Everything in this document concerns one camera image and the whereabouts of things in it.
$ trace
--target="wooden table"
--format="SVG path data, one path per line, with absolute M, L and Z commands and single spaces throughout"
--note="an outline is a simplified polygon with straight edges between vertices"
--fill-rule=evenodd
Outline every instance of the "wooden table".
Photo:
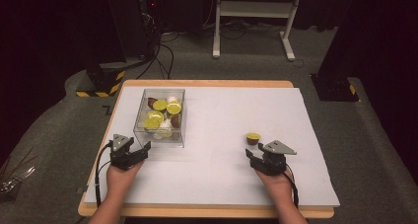
M 115 108 L 125 87 L 133 86 L 164 86 L 164 87 L 253 87 L 253 88 L 293 88 L 289 81 L 249 81 L 249 80 L 127 80 L 124 82 L 116 101 Z M 112 118 L 104 135 L 102 146 L 107 143 L 106 135 Z M 95 166 L 89 177 L 94 177 Z M 95 203 L 84 202 L 83 194 L 79 205 L 82 216 L 92 216 L 97 207 Z M 330 218 L 334 214 L 332 206 L 300 206 L 302 214 L 310 218 Z M 274 218 L 277 213 L 273 206 L 255 205 L 185 205 L 185 204 L 125 204 L 122 216 L 132 217 L 210 217 L 210 218 Z

